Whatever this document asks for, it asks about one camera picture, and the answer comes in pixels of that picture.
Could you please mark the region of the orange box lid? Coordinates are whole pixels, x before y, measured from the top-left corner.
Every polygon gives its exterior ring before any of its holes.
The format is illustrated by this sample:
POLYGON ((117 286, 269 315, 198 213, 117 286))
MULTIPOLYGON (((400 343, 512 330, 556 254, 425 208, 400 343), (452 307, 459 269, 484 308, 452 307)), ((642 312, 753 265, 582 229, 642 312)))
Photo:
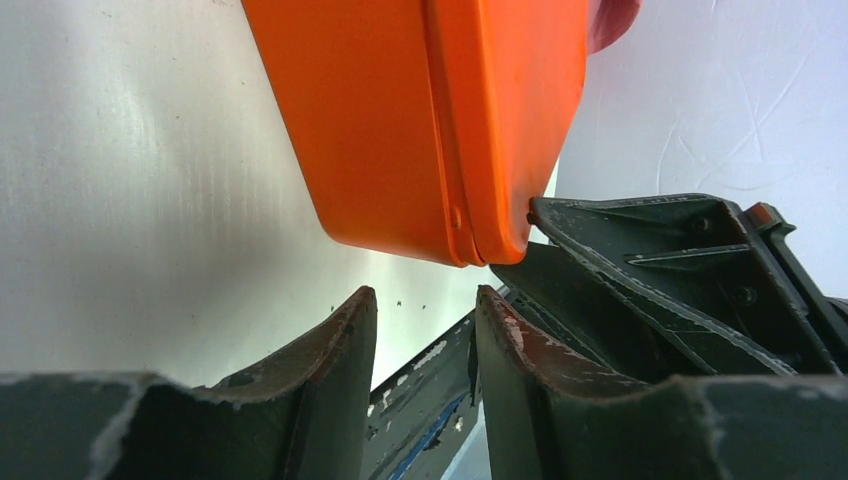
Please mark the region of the orange box lid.
POLYGON ((588 1, 428 1, 426 49, 461 265, 526 252, 583 91, 588 1))

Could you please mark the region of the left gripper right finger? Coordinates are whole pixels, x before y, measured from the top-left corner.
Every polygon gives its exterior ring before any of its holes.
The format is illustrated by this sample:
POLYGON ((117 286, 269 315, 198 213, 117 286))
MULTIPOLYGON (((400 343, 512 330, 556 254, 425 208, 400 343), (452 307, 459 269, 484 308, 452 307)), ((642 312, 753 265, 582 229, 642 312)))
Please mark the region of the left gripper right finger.
POLYGON ((475 332, 496 479, 843 479, 839 376, 674 376, 606 368, 477 292, 475 332))

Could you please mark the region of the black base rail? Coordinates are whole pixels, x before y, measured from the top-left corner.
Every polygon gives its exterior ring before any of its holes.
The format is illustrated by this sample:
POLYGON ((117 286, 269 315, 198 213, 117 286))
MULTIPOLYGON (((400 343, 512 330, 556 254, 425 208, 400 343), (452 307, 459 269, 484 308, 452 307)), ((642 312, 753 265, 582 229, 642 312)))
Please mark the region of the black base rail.
POLYGON ((375 387, 361 479, 441 479, 482 410, 477 307, 375 387))

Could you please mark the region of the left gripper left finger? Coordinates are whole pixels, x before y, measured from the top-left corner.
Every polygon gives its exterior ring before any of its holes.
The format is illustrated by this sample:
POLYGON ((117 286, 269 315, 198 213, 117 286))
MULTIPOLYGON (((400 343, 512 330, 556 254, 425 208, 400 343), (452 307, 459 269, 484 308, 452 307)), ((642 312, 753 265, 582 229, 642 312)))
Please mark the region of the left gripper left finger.
POLYGON ((5 479, 355 479, 377 302, 363 286, 319 325, 211 387, 151 372, 5 374, 5 479))

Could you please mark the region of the orange chocolate box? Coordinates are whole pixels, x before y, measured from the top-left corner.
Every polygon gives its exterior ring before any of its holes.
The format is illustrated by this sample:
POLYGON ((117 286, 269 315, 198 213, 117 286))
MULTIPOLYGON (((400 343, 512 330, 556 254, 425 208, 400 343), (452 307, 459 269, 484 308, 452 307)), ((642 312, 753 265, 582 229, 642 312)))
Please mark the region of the orange chocolate box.
POLYGON ((477 265, 444 172, 421 1, 248 1, 245 14, 324 231, 477 265))

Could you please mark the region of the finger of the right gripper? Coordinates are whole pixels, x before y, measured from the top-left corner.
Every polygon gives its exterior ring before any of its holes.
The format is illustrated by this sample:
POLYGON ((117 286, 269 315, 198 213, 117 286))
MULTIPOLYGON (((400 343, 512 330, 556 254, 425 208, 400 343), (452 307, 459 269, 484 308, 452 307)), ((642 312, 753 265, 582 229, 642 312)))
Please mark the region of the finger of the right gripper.
POLYGON ((494 274, 558 341, 635 378, 847 372, 847 303, 790 249, 772 205, 705 194, 536 198, 545 236, 494 274))

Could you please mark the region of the pink cloth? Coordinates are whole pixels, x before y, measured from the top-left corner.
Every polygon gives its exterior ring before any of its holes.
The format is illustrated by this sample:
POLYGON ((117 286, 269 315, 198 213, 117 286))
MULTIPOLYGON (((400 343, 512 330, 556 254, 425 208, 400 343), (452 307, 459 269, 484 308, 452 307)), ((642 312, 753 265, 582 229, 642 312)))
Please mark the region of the pink cloth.
POLYGON ((589 0, 589 54, 600 52, 620 39, 635 22, 642 4, 642 0, 589 0))

